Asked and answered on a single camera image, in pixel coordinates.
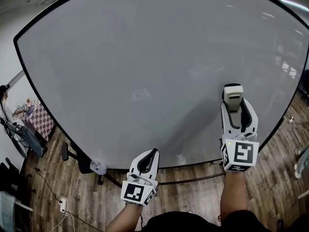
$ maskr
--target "black chair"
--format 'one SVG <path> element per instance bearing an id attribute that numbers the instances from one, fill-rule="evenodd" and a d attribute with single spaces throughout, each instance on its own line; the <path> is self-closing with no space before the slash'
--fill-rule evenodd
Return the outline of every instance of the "black chair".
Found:
<path id="1" fill-rule="evenodd" d="M 3 162 L 0 164 L 0 191 L 6 191 L 17 199 L 24 200 L 25 191 L 35 192 L 34 189 L 27 188 L 28 177 L 32 177 L 32 175 L 28 174 L 24 178 L 8 158 L 5 160 L 9 168 Z"/>
<path id="2" fill-rule="evenodd" d="M 278 220 L 277 232 L 308 232 L 309 231 L 309 216 L 306 214 L 300 215 L 298 219 L 289 228 L 284 228 L 283 220 Z"/>
<path id="3" fill-rule="evenodd" d="M 78 162 L 79 171 L 82 174 L 90 174 L 94 173 L 90 169 L 91 159 L 81 150 L 77 150 L 77 147 L 74 147 L 74 144 L 71 144 L 72 149 L 76 152 L 76 155 L 69 151 L 69 146 L 67 143 L 62 144 L 61 155 L 63 161 L 67 161 L 69 157 L 74 158 Z M 102 185 L 103 182 L 101 180 L 102 176 L 98 176 L 98 185 Z"/>
<path id="4" fill-rule="evenodd" d="M 300 77 L 300 82 L 298 86 L 299 90 L 303 93 L 302 99 L 308 99 L 309 95 L 309 70 L 305 70 Z"/>

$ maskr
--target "office chair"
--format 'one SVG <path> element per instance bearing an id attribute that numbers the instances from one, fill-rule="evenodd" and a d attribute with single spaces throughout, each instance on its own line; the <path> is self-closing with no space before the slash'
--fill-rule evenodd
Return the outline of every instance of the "office chair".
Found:
<path id="1" fill-rule="evenodd" d="M 69 157 L 74 158 L 78 162 L 79 171 L 82 174 L 94 173 L 90 169 L 91 159 L 81 150 L 76 150 L 77 147 L 74 147 L 74 144 L 71 144 L 72 149 L 76 152 L 76 155 L 69 151 L 69 146 L 67 143 L 63 142 L 61 147 L 61 155 L 63 161 L 67 161 Z M 102 176 L 98 176 L 98 185 L 102 185 L 103 182 L 101 180 Z"/>
<path id="2" fill-rule="evenodd" d="M 25 198 L 25 191 L 35 193 L 35 189 L 29 189 L 27 187 L 28 178 L 32 177 L 32 175 L 28 174 L 26 177 L 23 177 L 8 158 L 5 158 L 5 160 L 9 167 L 3 162 L 0 164 L 0 191 L 6 191 L 20 200 Z"/>

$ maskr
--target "black and white fiducial marker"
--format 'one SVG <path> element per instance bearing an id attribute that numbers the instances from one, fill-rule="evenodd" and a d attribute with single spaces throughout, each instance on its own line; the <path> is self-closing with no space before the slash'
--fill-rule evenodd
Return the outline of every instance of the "black and white fiducial marker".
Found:
<path id="1" fill-rule="evenodd" d="M 121 199 L 130 204 L 147 206 L 156 194 L 155 180 L 159 164 L 159 151 L 150 149 L 136 157 L 123 181 Z"/>
<path id="2" fill-rule="evenodd" d="M 256 142 L 258 119 L 254 109 L 242 95 L 243 87 L 239 84 L 224 87 L 221 153 L 226 171 L 244 172 L 254 166 L 259 150 L 259 143 Z M 240 115 L 241 126 L 233 123 L 232 117 L 237 115 Z"/>

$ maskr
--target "wooden floor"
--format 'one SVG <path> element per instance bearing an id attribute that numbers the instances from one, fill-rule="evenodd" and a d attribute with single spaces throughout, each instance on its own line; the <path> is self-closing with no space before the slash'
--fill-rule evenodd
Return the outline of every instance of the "wooden floor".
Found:
<path id="1" fill-rule="evenodd" d="M 296 94 L 287 114 L 297 122 L 309 120 L 309 110 L 300 95 Z M 309 123 L 294 124 L 300 146 L 309 143 Z M 66 197 L 72 213 L 100 230 L 105 230 L 109 222 L 124 207 L 120 201 L 121 189 L 103 180 L 102 186 L 97 185 L 97 175 L 81 174 L 76 160 L 70 158 L 63 162 L 60 148 L 64 135 L 55 130 L 48 142 L 48 153 L 43 159 L 31 154 L 27 163 L 41 169 L 41 174 L 49 183 L 57 197 Z M 294 177 L 294 164 L 297 158 L 294 148 L 297 139 L 292 133 L 291 124 L 285 119 L 278 131 L 260 152 L 255 167 L 246 172 L 246 185 L 250 198 L 250 210 L 271 231 L 276 231 L 279 218 L 287 226 L 302 213 L 309 211 L 309 196 L 297 200 L 297 196 L 309 189 L 309 171 L 302 178 Z M 221 173 L 219 163 L 200 164 L 192 167 L 159 170 L 158 181 L 177 181 Z M 36 193 L 29 197 L 33 208 L 30 213 L 31 231 L 50 231 L 63 218 L 59 204 L 53 197 L 42 178 L 26 165 L 24 174 L 32 174 L 29 187 Z M 125 175 L 119 171 L 110 171 L 117 180 L 122 181 Z M 185 184 L 160 186 L 159 192 L 152 202 L 143 210 L 144 224 L 156 215 L 168 211 L 192 211 L 209 222 L 220 225 L 220 197 L 224 186 L 224 176 Z M 97 231 L 75 219 L 76 231 Z M 59 230 L 73 231 L 73 220 L 68 217 L 59 226 Z"/>

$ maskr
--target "electrical outlet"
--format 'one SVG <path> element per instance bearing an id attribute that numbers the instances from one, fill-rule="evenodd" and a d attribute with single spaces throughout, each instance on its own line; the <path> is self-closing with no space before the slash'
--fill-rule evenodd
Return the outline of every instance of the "electrical outlet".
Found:
<path id="1" fill-rule="evenodd" d="M 65 198 L 61 198 L 59 200 L 59 204 L 60 204 L 60 211 L 65 213 L 67 211 L 67 201 Z"/>

